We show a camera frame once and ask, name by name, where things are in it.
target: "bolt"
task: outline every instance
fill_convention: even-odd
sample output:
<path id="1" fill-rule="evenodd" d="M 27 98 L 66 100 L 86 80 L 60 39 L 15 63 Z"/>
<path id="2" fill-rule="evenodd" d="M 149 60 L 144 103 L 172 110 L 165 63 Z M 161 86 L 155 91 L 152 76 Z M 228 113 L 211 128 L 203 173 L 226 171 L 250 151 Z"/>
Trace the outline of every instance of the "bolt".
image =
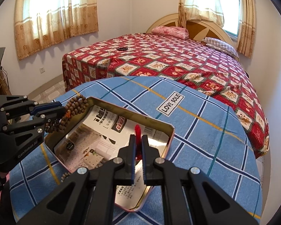
<path id="1" fill-rule="evenodd" d="M 116 158 L 113 159 L 113 162 L 116 163 L 116 164 L 120 164 L 120 163 L 123 162 L 123 159 L 120 158 L 120 157 L 116 157 Z"/>
<path id="2" fill-rule="evenodd" d="M 199 174 L 200 171 L 201 171 L 200 168 L 198 168 L 196 166 L 191 168 L 191 173 L 192 174 Z"/>
<path id="3" fill-rule="evenodd" d="M 164 160 L 163 158 L 161 158 L 161 157 L 157 157 L 157 158 L 155 159 L 155 162 L 156 162 L 157 164 L 162 164 L 162 163 L 165 162 L 165 160 Z"/>
<path id="4" fill-rule="evenodd" d="M 77 169 L 77 172 L 79 174 L 86 174 L 87 168 L 86 167 L 80 167 L 80 168 Z"/>

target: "red string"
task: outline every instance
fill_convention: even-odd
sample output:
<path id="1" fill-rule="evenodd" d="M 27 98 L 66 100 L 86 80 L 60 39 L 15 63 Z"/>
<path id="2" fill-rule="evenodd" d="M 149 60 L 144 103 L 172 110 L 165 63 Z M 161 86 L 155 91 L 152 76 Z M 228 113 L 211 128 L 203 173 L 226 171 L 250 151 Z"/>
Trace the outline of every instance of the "red string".
<path id="1" fill-rule="evenodd" d="M 138 124 L 135 126 L 135 136 L 136 136 L 136 159 L 142 160 L 141 128 Z"/>

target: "striped pillow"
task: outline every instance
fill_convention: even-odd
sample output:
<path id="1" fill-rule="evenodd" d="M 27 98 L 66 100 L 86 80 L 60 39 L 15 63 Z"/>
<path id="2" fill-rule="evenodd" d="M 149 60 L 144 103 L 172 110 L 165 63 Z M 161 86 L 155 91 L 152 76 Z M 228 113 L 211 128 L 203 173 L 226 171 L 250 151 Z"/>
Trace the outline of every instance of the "striped pillow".
<path id="1" fill-rule="evenodd" d="M 213 45 L 216 48 L 220 48 L 226 52 L 228 52 L 229 54 L 232 54 L 234 57 L 234 59 L 236 59 L 237 61 L 239 61 L 239 56 L 237 51 L 233 48 L 233 46 L 229 45 L 228 43 L 215 39 L 215 38 L 211 38 L 211 37 L 205 37 L 202 40 L 203 43 L 205 44 L 210 44 Z"/>

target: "sheer curtain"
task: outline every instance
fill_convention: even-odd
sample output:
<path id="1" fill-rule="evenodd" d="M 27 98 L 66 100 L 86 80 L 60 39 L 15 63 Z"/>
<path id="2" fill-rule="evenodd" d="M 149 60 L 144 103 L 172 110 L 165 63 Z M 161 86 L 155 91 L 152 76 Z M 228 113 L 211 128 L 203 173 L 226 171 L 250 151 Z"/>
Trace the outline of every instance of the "sheer curtain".
<path id="1" fill-rule="evenodd" d="M 207 20 L 223 27 L 220 0 L 180 0 L 178 25 L 186 28 L 188 20 Z"/>
<path id="2" fill-rule="evenodd" d="M 17 0 L 15 40 L 19 60 L 49 46 L 98 31 L 96 0 Z"/>
<path id="3" fill-rule="evenodd" d="M 255 0 L 240 0 L 240 3 L 237 51 L 252 58 L 256 29 Z"/>

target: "red checkered bedspread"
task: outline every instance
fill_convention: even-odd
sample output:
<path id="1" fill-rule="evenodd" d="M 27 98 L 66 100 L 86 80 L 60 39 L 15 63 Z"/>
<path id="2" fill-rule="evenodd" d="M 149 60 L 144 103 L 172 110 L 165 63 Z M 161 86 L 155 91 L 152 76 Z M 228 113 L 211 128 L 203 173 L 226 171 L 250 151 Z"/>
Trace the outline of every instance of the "red checkered bedspread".
<path id="1" fill-rule="evenodd" d="M 115 76 L 161 76 L 229 105 L 236 112 L 256 157 L 268 151 L 268 123 L 256 92 L 235 59 L 194 40 L 131 34 L 67 53 L 62 62 L 66 91 Z"/>

